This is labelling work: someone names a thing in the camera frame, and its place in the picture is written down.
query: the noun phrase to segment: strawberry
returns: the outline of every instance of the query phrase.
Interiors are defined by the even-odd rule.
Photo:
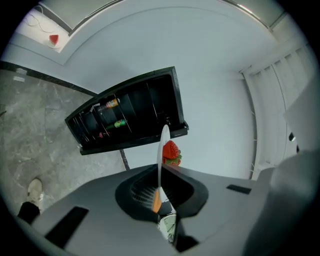
[[[167,159],[175,159],[179,155],[179,149],[177,145],[169,140],[164,146],[162,150],[162,156]]]
[[[59,40],[59,35],[58,34],[51,34],[49,35],[50,42],[53,43],[54,45],[57,45],[58,40]]]

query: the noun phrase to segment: marble floor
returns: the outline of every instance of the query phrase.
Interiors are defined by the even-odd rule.
[[[14,76],[25,81],[14,80]],[[43,211],[82,184],[125,171],[119,151],[82,156],[64,119],[91,96],[0,70],[0,189],[13,214],[34,178],[43,183]]]

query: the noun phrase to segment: white sneaker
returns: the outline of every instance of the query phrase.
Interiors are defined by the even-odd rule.
[[[39,207],[39,202],[43,199],[43,188],[40,179],[35,178],[28,187],[27,201]]]

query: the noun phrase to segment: white wall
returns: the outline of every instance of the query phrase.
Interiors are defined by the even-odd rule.
[[[284,114],[319,72],[312,48],[289,15],[274,28],[274,35],[279,46],[243,72],[257,116],[253,179],[297,154],[299,137],[289,141],[292,129]]]
[[[37,47],[28,50],[21,40],[19,45],[15,42],[8,45],[2,60],[96,93],[175,66],[190,127],[189,135],[176,139],[182,166],[249,177],[254,126],[238,72],[277,41],[245,12],[214,0],[141,0],[139,4],[125,0],[83,25],[59,53],[64,61],[37,54]],[[154,151],[154,145],[125,150],[131,168],[150,163]]]
[[[124,0],[84,24],[60,53],[24,41],[15,34],[1,59],[96,93],[169,66],[239,72],[277,43],[254,18],[214,0]]]

